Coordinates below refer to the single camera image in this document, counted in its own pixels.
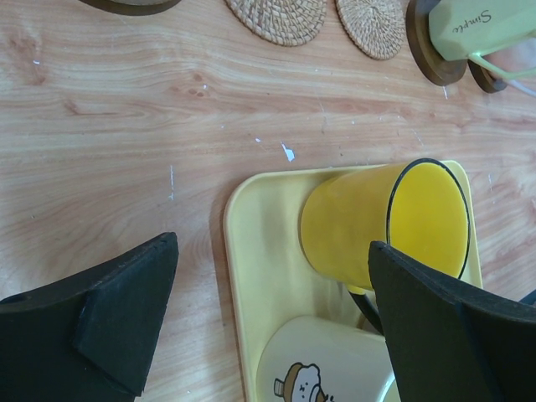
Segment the brown wooden coaster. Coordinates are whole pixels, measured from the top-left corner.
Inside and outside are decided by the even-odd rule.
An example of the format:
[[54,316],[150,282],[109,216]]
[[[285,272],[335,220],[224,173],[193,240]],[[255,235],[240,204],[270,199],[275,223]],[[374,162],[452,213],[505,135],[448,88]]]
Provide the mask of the brown wooden coaster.
[[463,77],[467,62],[445,60],[431,42],[428,17],[438,3],[435,0],[410,0],[406,8],[405,27],[410,51],[420,71],[433,84],[446,86]]
[[508,84],[505,81],[494,78],[488,70],[484,69],[479,64],[470,60],[467,64],[473,79],[484,92],[494,94],[507,88]]
[[180,0],[81,0],[81,2],[109,13],[126,16],[147,16],[167,11],[180,3]]

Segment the yellow cup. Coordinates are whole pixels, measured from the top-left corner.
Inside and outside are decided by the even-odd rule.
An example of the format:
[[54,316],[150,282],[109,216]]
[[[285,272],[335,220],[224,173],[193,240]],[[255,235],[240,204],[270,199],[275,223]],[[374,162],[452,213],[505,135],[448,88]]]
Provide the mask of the yellow cup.
[[301,211],[301,247],[318,273],[344,284],[378,332],[367,291],[369,246],[381,241],[449,276],[462,276],[471,240],[470,209],[454,173],[432,158],[329,178]]

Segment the small woven rattan coaster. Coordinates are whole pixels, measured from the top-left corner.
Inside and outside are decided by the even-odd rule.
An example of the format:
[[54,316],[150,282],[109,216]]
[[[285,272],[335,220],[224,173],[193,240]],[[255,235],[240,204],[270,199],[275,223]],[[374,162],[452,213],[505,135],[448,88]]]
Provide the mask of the small woven rattan coaster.
[[400,1],[339,0],[339,19],[348,37],[369,58],[392,59],[405,40],[405,20]]

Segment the cream cup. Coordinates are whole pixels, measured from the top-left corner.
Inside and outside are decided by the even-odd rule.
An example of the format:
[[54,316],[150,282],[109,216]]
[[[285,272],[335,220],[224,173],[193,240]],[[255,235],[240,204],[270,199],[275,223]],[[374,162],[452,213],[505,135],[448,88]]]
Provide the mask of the cream cup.
[[382,401],[393,382],[383,337],[303,316],[265,346],[255,389],[258,401]]

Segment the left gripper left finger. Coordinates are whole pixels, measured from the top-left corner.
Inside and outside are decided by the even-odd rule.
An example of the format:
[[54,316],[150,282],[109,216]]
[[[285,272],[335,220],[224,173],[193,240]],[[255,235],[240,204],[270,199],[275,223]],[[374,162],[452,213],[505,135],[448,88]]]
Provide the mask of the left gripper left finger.
[[178,265],[165,232],[104,263],[1,301],[3,401],[142,395]]

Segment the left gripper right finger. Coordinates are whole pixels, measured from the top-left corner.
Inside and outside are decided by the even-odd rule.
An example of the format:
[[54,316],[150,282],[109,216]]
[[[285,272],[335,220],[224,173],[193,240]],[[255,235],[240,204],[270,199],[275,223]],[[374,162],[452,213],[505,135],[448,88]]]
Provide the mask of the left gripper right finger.
[[533,401],[535,305],[443,274],[381,241],[368,270],[403,401]]

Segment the large woven rattan coaster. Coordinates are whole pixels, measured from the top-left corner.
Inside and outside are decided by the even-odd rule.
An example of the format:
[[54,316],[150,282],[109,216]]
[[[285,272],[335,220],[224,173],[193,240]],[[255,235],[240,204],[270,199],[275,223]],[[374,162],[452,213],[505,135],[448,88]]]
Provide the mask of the large woven rattan coaster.
[[327,14],[327,2],[322,0],[229,0],[225,3],[253,34],[285,47],[312,41]]

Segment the white cup green handle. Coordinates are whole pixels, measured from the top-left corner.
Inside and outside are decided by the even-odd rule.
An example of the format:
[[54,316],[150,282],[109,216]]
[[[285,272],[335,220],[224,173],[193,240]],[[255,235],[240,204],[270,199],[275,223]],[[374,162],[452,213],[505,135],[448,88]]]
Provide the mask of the white cup green handle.
[[430,41],[446,61],[469,60],[504,80],[535,68],[505,70],[484,57],[535,38],[535,2],[440,1],[428,16]]

